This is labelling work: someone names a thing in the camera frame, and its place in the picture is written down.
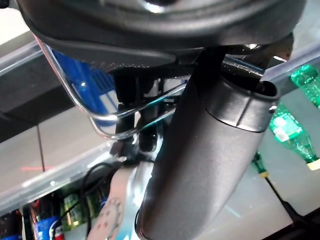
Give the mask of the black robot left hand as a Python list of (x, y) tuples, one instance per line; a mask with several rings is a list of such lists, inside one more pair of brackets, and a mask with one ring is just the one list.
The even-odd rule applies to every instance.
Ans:
[[(249, 166), (279, 101), (254, 74), (289, 57), (304, 0), (19, 0), (73, 102), (96, 129), (141, 112), (128, 139), (171, 117), (137, 215), (147, 240), (193, 240)], [(94, 109), (62, 58), (112, 74), (124, 109)]]

